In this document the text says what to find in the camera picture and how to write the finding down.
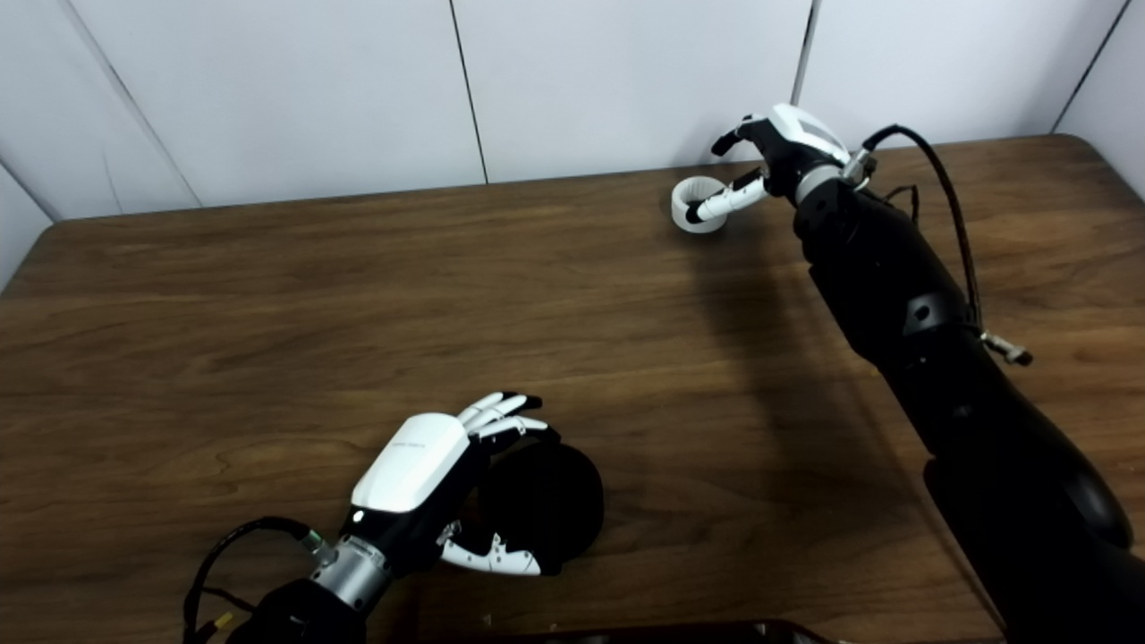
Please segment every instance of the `wooden table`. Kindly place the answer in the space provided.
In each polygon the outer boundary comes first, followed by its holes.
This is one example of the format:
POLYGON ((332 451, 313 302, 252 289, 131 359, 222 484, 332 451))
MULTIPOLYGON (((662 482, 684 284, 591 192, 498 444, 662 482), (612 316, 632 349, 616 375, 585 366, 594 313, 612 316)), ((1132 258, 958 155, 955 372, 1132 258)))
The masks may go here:
MULTIPOLYGON (((1145 207, 1076 139, 940 152, 987 321, 1037 355, 1011 376, 1145 532, 1145 207)), ((918 182, 954 260, 922 156, 879 156, 878 189, 918 182)), ((764 618, 862 642, 997 634, 792 209, 685 235, 668 196, 695 173, 53 227, 0 298, 0 641, 176 641, 219 536, 267 513, 335 531, 406 416, 497 388, 544 396, 597 462, 603 532, 558 578, 408 578, 374 639, 764 618)), ((258 599, 309 570, 250 541, 213 583, 258 599)))

